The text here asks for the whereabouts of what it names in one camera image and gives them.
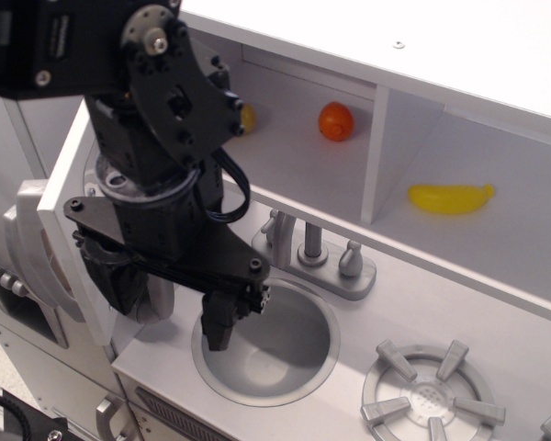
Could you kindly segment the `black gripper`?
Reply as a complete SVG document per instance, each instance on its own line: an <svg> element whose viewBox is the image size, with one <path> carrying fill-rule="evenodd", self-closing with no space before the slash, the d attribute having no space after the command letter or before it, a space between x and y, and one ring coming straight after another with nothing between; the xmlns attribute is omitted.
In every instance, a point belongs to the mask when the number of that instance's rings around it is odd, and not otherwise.
<svg viewBox="0 0 551 441"><path fill-rule="evenodd" d="M238 315L260 313L269 299L266 259L226 224L211 220L197 187L132 198L115 192L75 197L63 206L88 276L109 305L129 315L149 276L197 290L211 352L225 351Z"/></svg>

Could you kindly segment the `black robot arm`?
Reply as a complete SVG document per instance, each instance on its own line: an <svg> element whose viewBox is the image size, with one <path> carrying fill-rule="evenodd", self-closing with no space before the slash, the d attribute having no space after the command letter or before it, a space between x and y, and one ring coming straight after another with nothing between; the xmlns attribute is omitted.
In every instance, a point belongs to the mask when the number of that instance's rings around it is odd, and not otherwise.
<svg viewBox="0 0 551 441"><path fill-rule="evenodd" d="M0 97L82 96L98 142L98 198L63 207L89 277L133 313L150 277L203 295L201 326L225 350L261 312L269 266L231 231L222 175L243 194L224 144L243 134L240 98L219 56L190 36L176 1L0 1Z"/></svg>

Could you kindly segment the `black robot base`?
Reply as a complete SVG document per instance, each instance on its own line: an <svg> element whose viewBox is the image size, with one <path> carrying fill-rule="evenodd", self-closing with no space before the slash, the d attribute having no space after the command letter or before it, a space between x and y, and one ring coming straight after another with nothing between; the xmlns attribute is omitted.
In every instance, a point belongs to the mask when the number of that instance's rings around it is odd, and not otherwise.
<svg viewBox="0 0 551 441"><path fill-rule="evenodd" d="M0 388L0 440L80 440L65 418L51 418Z"/></svg>

